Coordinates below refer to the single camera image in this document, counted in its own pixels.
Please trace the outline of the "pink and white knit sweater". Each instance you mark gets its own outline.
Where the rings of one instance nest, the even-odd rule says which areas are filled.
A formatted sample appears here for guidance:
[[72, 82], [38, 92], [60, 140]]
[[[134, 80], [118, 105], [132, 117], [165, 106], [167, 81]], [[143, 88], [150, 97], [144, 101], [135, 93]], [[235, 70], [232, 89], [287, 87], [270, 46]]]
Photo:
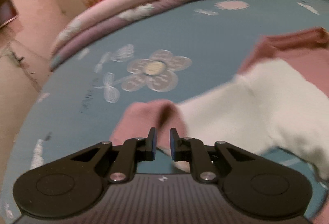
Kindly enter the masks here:
[[264, 37], [234, 78], [179, 104], [132, 103], [111, 135], [115, 145], [157, 130], [211, 145], [224, 140], [255, 154], [282, 148], [328, 179], [328, 31], [316, 27]]

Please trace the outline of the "teal floral bed sheet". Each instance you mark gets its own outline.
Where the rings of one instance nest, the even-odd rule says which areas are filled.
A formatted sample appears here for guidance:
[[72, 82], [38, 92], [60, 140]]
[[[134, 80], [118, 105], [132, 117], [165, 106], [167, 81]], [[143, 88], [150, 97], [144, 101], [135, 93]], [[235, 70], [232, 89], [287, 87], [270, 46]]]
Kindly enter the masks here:
[[108, 140], [134, 102], [180, 103], [231, 80], [262, 35], [328, 27], [328, 0], [198, 0], [131, 23], [61, 64], [13, 146], [1, 216], [24, 172]]

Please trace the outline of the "wall mounted television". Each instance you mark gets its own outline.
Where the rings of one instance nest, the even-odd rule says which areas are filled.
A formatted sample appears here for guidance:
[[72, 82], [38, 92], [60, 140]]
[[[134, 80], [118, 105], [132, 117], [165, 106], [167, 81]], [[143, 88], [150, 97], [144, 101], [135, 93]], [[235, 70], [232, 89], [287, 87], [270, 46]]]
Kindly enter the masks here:
[[0, 0], [0, 28], [18, 17], [18, 11], [12, 0]]

